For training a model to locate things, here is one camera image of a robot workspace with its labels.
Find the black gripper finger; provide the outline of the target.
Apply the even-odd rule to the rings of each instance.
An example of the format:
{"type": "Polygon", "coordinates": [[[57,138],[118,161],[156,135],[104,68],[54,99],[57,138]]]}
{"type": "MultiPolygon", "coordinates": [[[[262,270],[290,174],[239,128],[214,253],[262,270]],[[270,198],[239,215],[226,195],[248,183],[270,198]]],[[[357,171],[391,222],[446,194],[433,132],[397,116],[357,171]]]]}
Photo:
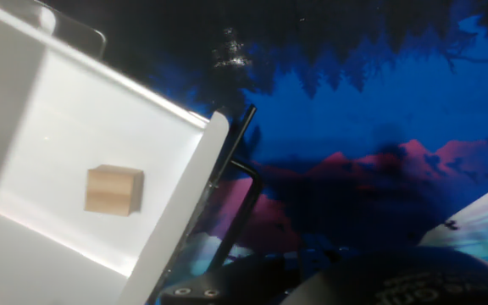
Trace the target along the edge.
{"type": "Polygon", "coordinates": [[[165,288],[160,305],[277,304],[300,283],[297,255],[251,255],[165,288]]]}

